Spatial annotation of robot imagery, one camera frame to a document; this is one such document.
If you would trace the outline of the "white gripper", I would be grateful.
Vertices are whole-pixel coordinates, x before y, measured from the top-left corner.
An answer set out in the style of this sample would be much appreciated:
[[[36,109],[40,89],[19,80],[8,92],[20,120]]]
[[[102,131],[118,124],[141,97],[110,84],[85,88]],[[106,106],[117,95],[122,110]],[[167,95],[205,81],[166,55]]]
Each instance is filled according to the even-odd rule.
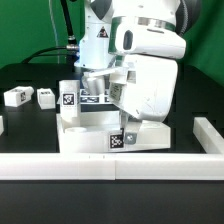
[[[172,59],[118,56],[110,74],[109,100],[138,120],[163,122],[170,111],[177,73]],[[135,132],[124,134],[125,144],[136,141]]]

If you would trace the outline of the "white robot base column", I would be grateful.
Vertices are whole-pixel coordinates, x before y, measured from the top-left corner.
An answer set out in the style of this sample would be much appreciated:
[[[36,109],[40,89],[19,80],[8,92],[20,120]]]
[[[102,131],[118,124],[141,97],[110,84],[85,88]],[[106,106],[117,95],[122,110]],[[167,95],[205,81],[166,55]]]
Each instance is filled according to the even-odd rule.
[[[108,53],[112,16],[112,0],[84,0],[85,29],[79,41],[79,59],[74,63],[76,67],[108,67],[113,58]]]

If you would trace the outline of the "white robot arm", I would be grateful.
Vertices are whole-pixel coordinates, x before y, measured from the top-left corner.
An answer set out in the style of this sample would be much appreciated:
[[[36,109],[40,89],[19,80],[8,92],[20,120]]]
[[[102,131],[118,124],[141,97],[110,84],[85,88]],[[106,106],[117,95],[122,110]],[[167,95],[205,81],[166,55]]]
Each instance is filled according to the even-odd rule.
[[[111,24],[108,52],[115,65],[109,99],[121,109],[126,144],[134,144],[141,124],[162,122],[169,113],[178,65],[184,57],[189,11],[199,0],[91,0],[90,7]]]

